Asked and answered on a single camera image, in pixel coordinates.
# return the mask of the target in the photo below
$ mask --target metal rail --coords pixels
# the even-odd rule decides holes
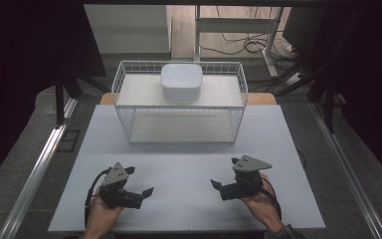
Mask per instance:
[[[67,105],[65,106],[65,118],[68,120],[73,114],[74,108],[76,107],[77,101],[74,99],[69,99]],[[53,155],[57,149],[58,143],[61,140],[66,128],[67,120],[58,128],[55,128],[45,147],[42,150],[39,158],[37,159],[36,165],[34,166],[29,178],[24,184],[20,195],[17,198],[14,206],[11,209],[2,229],[0,231],[0,238],[14,238],[23,222],[24,216],[33,201],[34,196],[42,182],[42,179],[48,169]]]
[[[327,125],[324,123],[324,115],[319,108],[318,104],[309,103],[312,111],[315,114],[318,124],[320,125],[321,131],[324,134],[324,137],[333,151],[334,157],[337,161],[337,164],[340,167],[340,170],[343,173],[343,176],[351,190],[353,197],[355,198],[356,203],[358,204],[361,212],[365,218],[365,221],[368,224],[368,227],[371,230],[374,238],[382,239],[382,223],[381,219],[374,208],[373,203],[365,193],[364,189],[361,186],[358,178],[355,175],[348,159],[346,158],[345,153],[340,147],[339,141],[333,133],[330,133]]]

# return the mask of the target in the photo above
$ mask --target black strap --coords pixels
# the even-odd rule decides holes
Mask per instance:
[[[266,197],[268,197],[271,200],[271,202],[273,203],[273,205],[276,208],[276,211],[278,212],[279,219],[282,220],[282,210],[281,210],[281,205],[279,204],[278,200],[271,193],[269,193],[267,190],[265,190],[264,188],[260,187],[259,190],[260,190],[260,192],[262,192]]]
[[[108,174],[111,170],[111,167],[107,170],[103,170],[101,173],[98,174],[98,176],[95,178],[95,181],[92,184],[92,187],[89,189],[89,193],[87,194],[86,198],[86,205],[85,205],[85,225],[87,227],[87,222],[89,220],[90,215],[90,203],[92,202],[93,192],[95,191],[95,186],[98,180],[104,175]]]

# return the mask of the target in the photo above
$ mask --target gray floor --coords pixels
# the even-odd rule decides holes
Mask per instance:
[[[178,58],[187,59],[189,56],[182,55]],[[101,83],[108,87],[111,86],[115,71],[114,66],[119,60],[119,58],[113,58],[106,61],[108,77],[107,79],[99,78]],[[235,60],[243,62],[250,89],[256,89],[255,92],[262,92],[266,87],[260,86],[271,83],[263,61],[257,59]],[[102,96],[101,92],[90,85],[82,81],[79,83],[84,93],[79,99],[77,109],[69,123],[66,141],[60,143],[59,151],[52,159],[16,238],[63,237],[63,235],[47,233],[47,228],[76,160],[95,105],[98,104]],[[273,90],[277,91],[285,85],[285,81],[283,81]],[[326,224],[326,229],[301,231],[301,233],[306,238],[374,238],[331,148],[324,139],[314,113],[309,107],[305,96],[308,90],[309,85],[287,96],[277,98],[278,104],[284,111],[295,147],[300,152],[301,162],[305,164],[308,181]],[[333,119],[335,135],[382,220],[382,166],[348,125],[341,115],[340,109],[334,111]],[[49,88],[38,94],[36,110],[0,168],[0,230],[53,130],[55,121],[55,91],[53,88]],[[76,134],[78,141],[70,141]],[[213,235],[211,238],[248,237],[245,235]]]

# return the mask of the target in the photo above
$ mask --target white shelf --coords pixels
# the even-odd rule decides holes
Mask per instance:
[[[139,112],[130,142],[234,141],[229,112]]]
[[[200,98],[190,104],[165,101],[160,75],[127,74],[122,83],[117,106],[122,107],[229,107],[242,108],[243,100],[236,76],[203,76]]]

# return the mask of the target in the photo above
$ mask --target black curtain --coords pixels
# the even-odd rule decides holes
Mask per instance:
[[[59,73],[105,76],[77,1],[0,1],[0,165]]]
[[[343,114],[382,163],[382,1],[372,3],[336,67]]]

